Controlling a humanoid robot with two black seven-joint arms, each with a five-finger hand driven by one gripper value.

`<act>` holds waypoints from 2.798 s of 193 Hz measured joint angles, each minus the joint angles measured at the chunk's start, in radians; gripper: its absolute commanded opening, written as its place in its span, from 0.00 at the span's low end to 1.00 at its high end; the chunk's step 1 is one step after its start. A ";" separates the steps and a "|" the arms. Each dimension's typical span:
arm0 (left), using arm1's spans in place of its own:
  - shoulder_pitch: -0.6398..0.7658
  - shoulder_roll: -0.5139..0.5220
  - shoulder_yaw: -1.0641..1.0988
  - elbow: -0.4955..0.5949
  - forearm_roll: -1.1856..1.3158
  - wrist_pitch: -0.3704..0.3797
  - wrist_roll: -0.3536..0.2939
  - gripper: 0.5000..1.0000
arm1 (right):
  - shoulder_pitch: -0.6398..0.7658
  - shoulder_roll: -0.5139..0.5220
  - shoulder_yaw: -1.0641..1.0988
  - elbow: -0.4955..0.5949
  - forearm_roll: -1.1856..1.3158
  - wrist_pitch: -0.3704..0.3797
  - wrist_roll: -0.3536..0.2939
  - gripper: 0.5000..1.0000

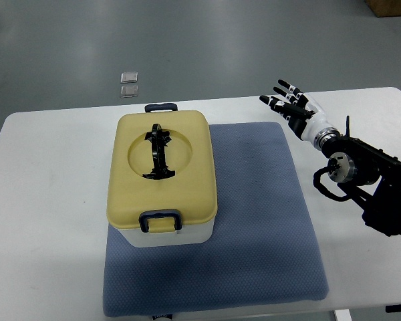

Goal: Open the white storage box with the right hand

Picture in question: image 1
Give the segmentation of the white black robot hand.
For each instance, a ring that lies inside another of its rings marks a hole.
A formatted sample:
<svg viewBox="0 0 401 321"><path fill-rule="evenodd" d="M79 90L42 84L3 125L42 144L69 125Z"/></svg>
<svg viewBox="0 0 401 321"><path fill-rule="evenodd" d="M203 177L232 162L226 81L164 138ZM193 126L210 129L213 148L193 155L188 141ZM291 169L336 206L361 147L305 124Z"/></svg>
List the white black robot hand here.
<svg viewBox="0 0 401 321"><path fill-rule="evenodd" d="M321 150L327 140L339 135L311 96L285 80L278 80L278 84L281 87L274 87L273 90L280 98L262 95L259 99L287 121L298 139L310 142L314 148Z"/></svg>

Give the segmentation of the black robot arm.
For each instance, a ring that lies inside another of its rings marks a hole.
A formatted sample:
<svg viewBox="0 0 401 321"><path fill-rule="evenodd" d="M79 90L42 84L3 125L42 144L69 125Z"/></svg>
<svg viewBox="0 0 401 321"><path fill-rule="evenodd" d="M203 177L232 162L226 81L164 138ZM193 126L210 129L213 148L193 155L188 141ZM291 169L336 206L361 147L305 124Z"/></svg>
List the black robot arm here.
<svg viewBox="0 0 401 321"><path fill-rule="evenodd" d="M321 141L327 166L313 174L313 186L327 198L352 200L363 209L366 226L391 237L401 235L401 161L346 133Z"/></svg>

